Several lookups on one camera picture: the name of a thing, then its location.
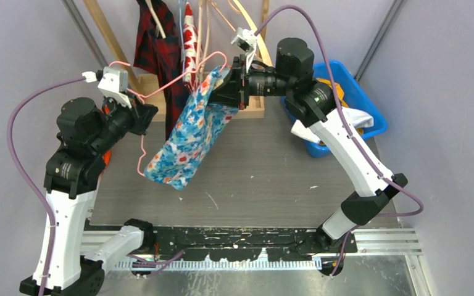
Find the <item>beige plastic hanger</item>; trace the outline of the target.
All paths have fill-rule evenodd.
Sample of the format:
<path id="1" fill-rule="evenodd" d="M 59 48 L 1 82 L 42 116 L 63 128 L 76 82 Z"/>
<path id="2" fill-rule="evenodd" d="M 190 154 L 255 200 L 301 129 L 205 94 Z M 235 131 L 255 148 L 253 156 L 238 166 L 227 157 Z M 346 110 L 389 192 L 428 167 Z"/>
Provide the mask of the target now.
<path id="1" fill-rule="evenodd" d="M 204 73 L 204 65 L 201 65 L 201 62 L 207 57 L 210 40 L 208 3 L 209 1 L 198 1 L 196 61 L 199 75 Z"/>
<path id="2" fill-rule="evenodd" d="M 248 29 L 233 26 L 228 18 L 220 11 L 214 1 L 209 1 L 209 3 L 235 32 L 231 43 L 243 50 L 247 69 L 249 70 L 255 60 L 264 63 L 266 67 L 272 67 L 273 63 L 264 40 L 264 34 L 261 31 L 256 33 L 259 27 L 256 25 L 255 21 L 253 21 L 241 1 L 228 1 L 228 3 L 235 12 L 244 17 L 249 27 Z"/>

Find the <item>blue floral garment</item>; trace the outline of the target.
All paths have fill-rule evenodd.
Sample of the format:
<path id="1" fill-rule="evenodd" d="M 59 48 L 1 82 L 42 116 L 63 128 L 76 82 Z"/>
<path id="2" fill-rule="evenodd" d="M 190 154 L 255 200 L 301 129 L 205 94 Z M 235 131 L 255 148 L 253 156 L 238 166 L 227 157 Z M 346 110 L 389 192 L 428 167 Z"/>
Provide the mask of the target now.
<path id="1" fill-rule="evenodd" d="M 142 171 L 145 178 L 183 190 L 215 140 L 238 113 L 238 109 L 208 103 L 215 84 L 208 75 L 190 94 L 170 137 Z"/>

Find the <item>yellow skirt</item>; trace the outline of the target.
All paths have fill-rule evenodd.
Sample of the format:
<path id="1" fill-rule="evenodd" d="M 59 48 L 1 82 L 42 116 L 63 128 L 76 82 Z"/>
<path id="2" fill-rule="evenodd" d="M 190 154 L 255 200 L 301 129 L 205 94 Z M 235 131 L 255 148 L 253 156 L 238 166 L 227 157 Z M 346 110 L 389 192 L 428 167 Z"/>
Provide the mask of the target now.
<path id="1" fill-rule="evenodd" d="M 321 83 L 325 83 L 326 85 L 328 85 L 329 87 L 332 87 L 332 83 L 330 80 L 328 79 L 324 79 L 324 78 L 316 78 L 317 81 L 321 82 Z M 341 103 L 341 106 L 342 107 L 349 107 L 348 104 L 344 101 L 344 91 L 342 89 L 342 87 L 340 86 L 339 83 L 335 83 L 335 90 L 337 92 L 337 95 L 339 97 L 339 101 Z"/>

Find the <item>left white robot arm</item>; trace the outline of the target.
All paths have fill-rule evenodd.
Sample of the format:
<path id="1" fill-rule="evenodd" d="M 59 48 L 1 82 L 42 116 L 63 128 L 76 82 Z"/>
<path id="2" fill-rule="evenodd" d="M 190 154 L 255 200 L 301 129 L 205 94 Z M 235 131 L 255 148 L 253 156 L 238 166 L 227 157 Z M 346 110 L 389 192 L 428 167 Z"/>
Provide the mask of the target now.
<path id="1" fill-rule="evenodd" d="M 43 246 L 35 272 L 19 291 L 26 295 L 97 295 L 106 274 L 128 254 L 153 251 L 151 223 L 135 218 L 94 250 L 81 253 L 85 222 L 94 207 L 104 155 L 126 134 L 146 132 L 157 107 L 112 98 L 102 107 L 87 97 L 66 102 L 56 123 L 60 146 L 46 164 L 48 204 Z"/>

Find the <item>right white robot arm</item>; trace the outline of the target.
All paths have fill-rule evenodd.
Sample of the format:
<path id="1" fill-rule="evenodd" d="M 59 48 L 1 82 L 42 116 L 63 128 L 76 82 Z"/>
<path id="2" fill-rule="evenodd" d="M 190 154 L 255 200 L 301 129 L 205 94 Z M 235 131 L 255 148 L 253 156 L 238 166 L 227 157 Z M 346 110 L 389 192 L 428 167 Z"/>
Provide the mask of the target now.
<path id="1" fill-rule="evenodd" d="M 342 237 L 367 224 L 408 183 L 382 164 L 340 114 L 331 86 L 314 78 L 314 53 L 300 38 L 278 43 L 274 67 L 253 68 L 256 44 L 235 37 L 232 44 L 244 52 L 233 59 L 230 73 L 210 95 L 210 102 L 243 109 L 249 96 L 284 97 L 288 112 L 329 148 L 354 185 L 354 192 L 318 228 L 315 240 L 322 251 L 333 253 Z"/>

